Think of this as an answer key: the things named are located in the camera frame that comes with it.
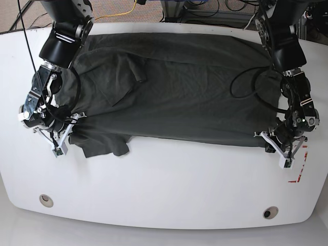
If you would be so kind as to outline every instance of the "table surface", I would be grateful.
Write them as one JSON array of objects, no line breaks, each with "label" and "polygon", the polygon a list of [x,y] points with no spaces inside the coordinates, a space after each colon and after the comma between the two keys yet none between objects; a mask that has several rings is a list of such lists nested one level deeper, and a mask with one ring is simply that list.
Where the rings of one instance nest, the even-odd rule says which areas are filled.
[{"label": "table surface", "polygon": [[[27,33],[36,66],[42,63],[38,54],[49,32],[44,28]],[[190,24],[96,24],[91,34],[133,32],[220,34],[260,42],[253,31]],[[292,170],[282,170],[278,155],[262,148],[135,137],[130,153],[122,157],[86,159],[82,149],[69,146],[67,156],[55,158],[45,141],[17,120],[33,76],[24,35],[1,35],[0,172],[10,201],[44,214],[147,228],[227,229],[305,221],[328,173],[328,47],[300,43],[321,122],[307,134],[309,154],[301,181],[290,183],[298,178],[303,157]],[[285,106],[286,99],[279,104]],[[40,203],[41,194],[53,199],[52,208]],[[263,212],[272,206],[278,215],[264,219]]]}]

